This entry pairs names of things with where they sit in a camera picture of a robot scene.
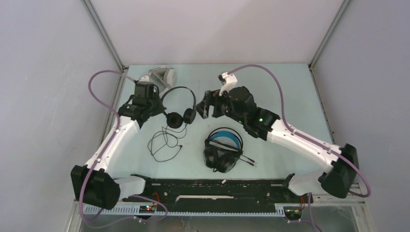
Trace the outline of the small black on-ear headphones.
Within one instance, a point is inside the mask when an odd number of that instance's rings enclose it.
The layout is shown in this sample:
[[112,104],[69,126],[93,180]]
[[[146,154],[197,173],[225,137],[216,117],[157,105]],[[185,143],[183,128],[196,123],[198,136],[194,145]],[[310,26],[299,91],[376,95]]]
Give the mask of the small black on-ear headphones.
[[[192,101],[192,106],[188,106],[190,97],[188,96],[176,96],[175,92],[185,89],[189,91]],[[172,129],[178,129],[183,124],[190,125],[194,122],[196,117],[196,96],[194,92],[185,86],[177,86],[166,90],[161,96],[161,102],[163,103],[165,110],[163,114],[166,117],[167,126]]]

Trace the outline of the white over-ear headphones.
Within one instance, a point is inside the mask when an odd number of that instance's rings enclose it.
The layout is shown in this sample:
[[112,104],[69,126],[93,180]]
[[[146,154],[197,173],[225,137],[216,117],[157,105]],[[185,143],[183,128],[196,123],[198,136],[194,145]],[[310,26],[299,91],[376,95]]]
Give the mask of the white over-ear headphones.
[[159,88],[159,94],[176,86],[177,74],[174,68],[167,65],[158,66],[148,71],[148,73],[139,79],[143,82],[152,82]]

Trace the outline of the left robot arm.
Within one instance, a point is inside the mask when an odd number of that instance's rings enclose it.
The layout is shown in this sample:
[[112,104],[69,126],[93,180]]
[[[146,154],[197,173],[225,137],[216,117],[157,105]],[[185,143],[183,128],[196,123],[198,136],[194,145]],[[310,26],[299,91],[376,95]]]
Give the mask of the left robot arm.
[[164,110],[158,87],[137,81],[134,94],[116,111],[115,124],[96,153],[83,166],[76,165],[71,170],[77,201],[110,210],[119,200],[132,195],[141,201],[151,199],[153,188],[144,177],[114,177],[113,168],[142,125]]

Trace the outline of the black and blue gaming headset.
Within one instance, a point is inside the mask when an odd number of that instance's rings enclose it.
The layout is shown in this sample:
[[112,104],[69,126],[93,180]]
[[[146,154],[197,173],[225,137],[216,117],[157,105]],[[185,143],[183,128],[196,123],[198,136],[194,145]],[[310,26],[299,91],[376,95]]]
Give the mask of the black and blue gaming headset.
[[229,127],[219,127],[211,131],[204,144],[205,165],[214,173],[229,172],[243,155],[242,136]]

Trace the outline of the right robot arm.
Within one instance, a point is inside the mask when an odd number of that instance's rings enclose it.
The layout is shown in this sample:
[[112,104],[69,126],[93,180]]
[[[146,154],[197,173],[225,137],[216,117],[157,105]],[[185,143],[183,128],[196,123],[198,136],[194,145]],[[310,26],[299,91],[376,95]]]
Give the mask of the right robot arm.
[[285,201],[294,202],[316,188],[337,198],[347,197],[358,170],[354,146],[332,145],[286,124],[279,115],[257,106],[246,87],[235,87],[224,93],[208,90],[195,110],[205,119],[210,106],[213,107],[212,117],[229,117],[239,122],[252,137],[282,145],[319,165],[317,171],[287,176],[281,189]]

